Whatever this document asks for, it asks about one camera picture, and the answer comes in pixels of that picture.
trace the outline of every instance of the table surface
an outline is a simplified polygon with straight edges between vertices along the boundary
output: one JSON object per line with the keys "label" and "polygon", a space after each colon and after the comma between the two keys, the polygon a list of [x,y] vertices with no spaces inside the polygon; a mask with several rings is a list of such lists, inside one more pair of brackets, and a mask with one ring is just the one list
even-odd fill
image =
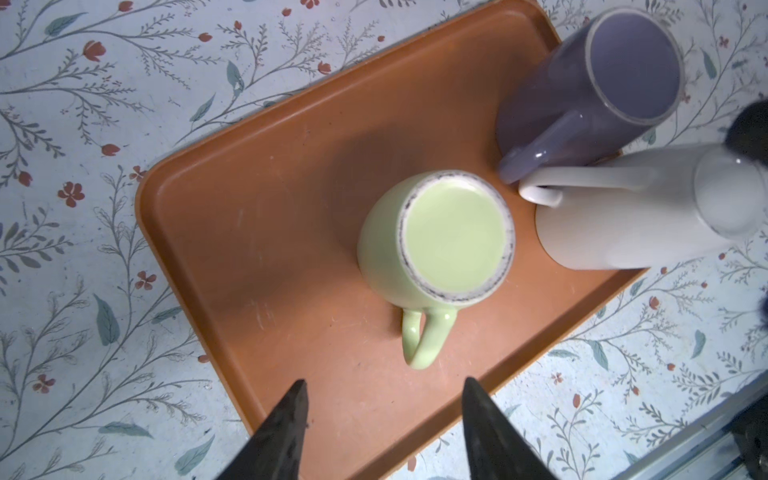
{"label": "table surface", "polygon": [[[0,0],[0,478],[213,478],[247,434],[135,225],[138,182],[478,3]],[[563,38],[630,5],[680,42],[684,102],[628,151],[718,141],[768,93],[761,0],[541,5]],[[768,227],[656,266],[495,401],[556,476],[611,478],[768,369],[767,291]],[[394,477],[468,478],[462,427]]]}

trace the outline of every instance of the tray rim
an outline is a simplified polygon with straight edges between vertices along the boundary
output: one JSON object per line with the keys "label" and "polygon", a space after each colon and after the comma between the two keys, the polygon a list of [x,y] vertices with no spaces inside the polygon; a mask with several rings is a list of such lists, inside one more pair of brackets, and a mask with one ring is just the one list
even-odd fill
{"label": "tray rim", "polygon": [[[209,354],[210,363],[214,368],[214,371],[216,372],[218,379],[221,381],[225,391],[227,392],[227,396],[229,397],[230,401],[233,403],[235,409],[237,410],[238,415],[243,420],[243,425],[245,426],[249,435],[252,435],[256,431],[260,423],[268,415],[268,412],[265,410],[265,408],[261,405],[260,401],[257,399],[256,407],[258,410],[258,416],[260,417],[258,424],[254,425],[251,422],[250,417],[245,414],[245,412],[243,411],[240,405],[239,399],[237,398],[237,396],[233,394],[233,390],[227,376],[223,374],[220,366],[218,365],[217,357],[210,353],[210,348],[207,345],[207,340],[205,340],[205,336],[202,335],[200,328],[197,325],[197,322],[194,321],[194,316],[190,313],[191,311],[190,307],[187,305],[187,301],[185,300],[184,296],[181,295],[177,282],[174,281],[174,278],[170,274],[170,271],[167,267],[166,262],[163,260],[163,257],[160,255],[160,252],[158,251],[158,246],[155,240],[152,238],[152,236],[147,234],[148,230],[147,230],[147,225],[145,222],[144,215],[142,214],[142,210],[143,210],[142,207],[144,203],[149,204],[151,202],[151,200],[147,198],[147,196],[149,196],[150,194],[145,193],[146,190],[150,190],[151,188],[148,186],[151,183],[151,180],[154,180],[154,177],[161,176],[159,172],[161,170],[164,170],[165,168],[168,168],[168,165],[172,164],[176,159],[184,157],[189,153],[191,153],[192,151],[200,149],[205,145],[211,142],[214,142],[216,139],[218,139],[218,137],[229,134],[231,131],[234,131],[239,128],[246,128],[246,127],[249,127],[250,129],[254,129],[255,131],[259,131],[265,127],[269,127],[270,125],[275,124],[276,123],[275,120],[279,121],[285,118],[286,116],[292,116],[296,113],[301,112],[304,108],[307,108],[308,106],[311,106],[314,103],[312,102],[312,103],[309,103],[308,105],[303,105],[301,108],[296,109],[296,103],[303,101],[305,97],[311,97],[312,95],[316,94],[318,90],[322,90],[323,88],[330,88],[331,86],[334,85],[334,82],[343,81],[345,78],[348,78],[356,74],[360,74],[359,71],[363,70],[364,68],[367,68],[373,62],[385,61],[386,59],[391,58],[393,55],[397,55],[398,53],[400,53],[401,50],[404,50],[407,48],[414,48],[414,44],[421,41],[424,37],[435,35],[440,31],[453,27],[455,24],[459,22],[467,22],[472,16],[478,15],[483,11],[492,10],[493,8],[503,9],[507,7],[514,9],[515,5],[520,5],[520,4],[526,5],[526,8],[531,8],[532,11],[534,12],[534,15],[539,16],[540,19],[544,21],[544,24],[548,28],[549,33],[554,37],[556,41],[556,44],[553,47],[553,49],[556,48],[558,45],[560,45],[562,40],[559,34],[557,33],[557,30],[551,23],[551,20],[547,16],[544,9],[535,0],[491,0],[490,2],[486,2],[485,4],[477,5],[471,10],[461,15],[458,15],[454,18],[451,18],[450,20],[443,22],[442,24],[435,25],[433,27],[428,27],[426,30],[423,30],[417,34],[414,34],[411,37],[405,38],[393,45],[390,45],[385,51],[381,51],[378,54],[372,55],[366,58],[365,60],[361,61],[360,63],[352,66],[351,68],[348,68],[345,71],[341,71],[333,75],[331,78],[327,78],[327,79],[324,78],[319,81],[313,82],[309,84],[299,94],[293,95],[279,102],[278,104],[275,104],[274,106],[263,108],[260,111],[257,111],[253,114],[242,117],[239,120],[237,120],[236,124],[233,124],[233,125],[230,125],[229,127],[212,132],[196,141],[191,141],[189,144],[184,145],[183,147],[181,147],[176,151],[171,151],[166,157],[164,157],[162,160],[158,161],[155,165],[153,165],[150,168],[150,170],[147,172],[147,175],[144,177],[143,181],[139,183],[136,191],[136,195],[134,198],[134,214],[136,217],[137,224],[141,229],[142,234],[144,235],[144,239],[147,241],[147,245],[150,247],[150,250],[152,251],[152,254],[155,257],[155,260],[157,261],[158,265],[163,271],[163,274],[165,275],[168,281],[168,286],[171,288],[171,291],[176,296],[176,299],[178,300],[179,305],[184,311],[184,314],[187,317],[187,320],[189,321],[190,326],[192,327],[193,331],[197,335],[197,338],[200,340],[200,344],[202,345],[204,351]],[[520,368],[517,368],[514,372],[506,376],[506,378],[504,378],[501,382],[499,382],[498,385],[491,386],[489,388],[487,385],[488,382],[485,381],[485,377],[478,379],[481,385],[483,385],[483,388],[486,389],[486,391],[488,391],[489,395],[493,396],[502,387],[506,386],[510,381],[512,381],[517,375],[519,375],[521,372],[526,370],[534,362],[537,362],[553,346],[560,343],[560,341],[562,341],[563,338],[565,338],[567,335],[575,331],[578,327],[584,324],[584,322],[589,320],[600,308],[602,308],[604,305],[612,301],[619,293],[625,291],[632,283],[636,282],[637,279],[643,276],[648,270],[649,269],[635,270],[635,273],[631,275],[629,280],[626,280],[624,283],[622,283],[621,286],[614,291],[614,293],[612,293],[609,297],[605,298],[604,300],[600,301],[599,304],[596,305],[596,307],[593,308],[593,310],[591,310],[587,315],[583,316],[578,321],[576,321],[573,324],[573,326],[566,329],[555,341],[552,341],[549,344],[547,344],[546,347],[543,348],[537,355],[532,356],[530,359],[528,359]],[[453,399],[451,399],[448,403],[446,403],[446,405],[450,405],[454,403],[456,399],[459,399],[460,397],[461,397],[461,392],[458,392]],[[390,467],[386,471],[386,473],[382,474],[381,478],[388,477],[392,475],[394,472],[398,471],[405,463],[407,463],[410,456],[413,456],[417,452],[422,451],[425,447],[430,445],[432,442],[434,442],[437,438],[439,438],[445,432],[447,432],[448,430],[456,426],[456,424],[458,424],[461,420],[462,420],[461,414],[457,415],[451,422],[449,422],[444,427],[442,427],[439,431],[437,431],[436,434],[430,437],[427,441],[423,442],[417,449],[413,450],[410,455],[406,456],[405,458],[402,458],[399,462],[397,462],[392,467]],[[380,457],[381,455],[371,458],[370,462],[364,465],[362,469],[353,473],[352,478],[359,478],[360,475],[366,472],[366,469],[368,468],[368,466],[374,463],[374,461],[376,461]]]}

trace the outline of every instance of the mug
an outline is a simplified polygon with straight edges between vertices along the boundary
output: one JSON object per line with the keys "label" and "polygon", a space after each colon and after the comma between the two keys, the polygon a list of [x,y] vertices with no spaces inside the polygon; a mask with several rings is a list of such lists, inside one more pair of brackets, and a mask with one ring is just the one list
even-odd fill
{"label": "mug", "polygon": [[409,366],[430,366],[458,311],[499,288],[514,240],[501,195],[464,171],[410,177],[376,202],[362,226],[357,259],[370,287],[402,308],[402,351]]}
{"label": "mug", "polygon": [[645,268],[722,251],[754,235],[768,205],[762,167],[722,144],[645,150],[598,167],[520,180],[547,254],[574,270]]}
{"label": "mug", "polygon": [[586,165],[666,120],[684,92],[670,32],[634,8],[613,8],[558,46],[502,102],[499,177],[512,184],[542,165]]}

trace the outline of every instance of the black object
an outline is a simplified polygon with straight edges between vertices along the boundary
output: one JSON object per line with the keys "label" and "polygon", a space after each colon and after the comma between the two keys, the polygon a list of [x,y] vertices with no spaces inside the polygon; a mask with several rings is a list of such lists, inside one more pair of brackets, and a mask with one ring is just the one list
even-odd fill
{"label": "black object", "polygon": [[[297,480],[308,408],[297,380],[217,480]],[[472,480],[556,480],[472,377],[462,414]]]}
{"label": "black object", "polygon": [[754,480],[768,480],[768,397],[737,416],[730,431]]}
{"label": "black object", "polygon": [[768,100],[744,108],[728,129],[725,146],[768,167]]}
{"label": "black object", "polygon": [[472,377],[464,381],[462,414],[472,480],[556,480]]}
{"label": "black object", "polygon": [[217,480],[298,479],[309,408],[306,380],[297,380]]}

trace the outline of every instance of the mug handle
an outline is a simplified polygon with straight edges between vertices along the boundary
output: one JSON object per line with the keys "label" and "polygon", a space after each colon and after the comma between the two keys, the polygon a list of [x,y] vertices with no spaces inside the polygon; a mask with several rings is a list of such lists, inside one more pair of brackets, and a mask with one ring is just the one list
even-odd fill
{"label": "mug handle", "polygon": [[556,208],[563,190],[545,187],[623,188],[642,191],[656,177],[651,167],[545,167],[520,180],[520,196],[534,204]]}
{"label": "mug handle", "polygon": [[424,313],[427,322],[424,335],[419,336],[422,312],[402,309],[402,354],[408,366],[415,370],[425,369],[435,361],[456,321],[458,310],[428,308],[424,309]]}
{"label": "mug handle", "polygon": [[570,110],[555,120],[530,144],[512,148],[498,165],[498,175],[505,184],[513,184],[531,170],[549,161],[571,139],[587,130],[587,118],[576,110]]}

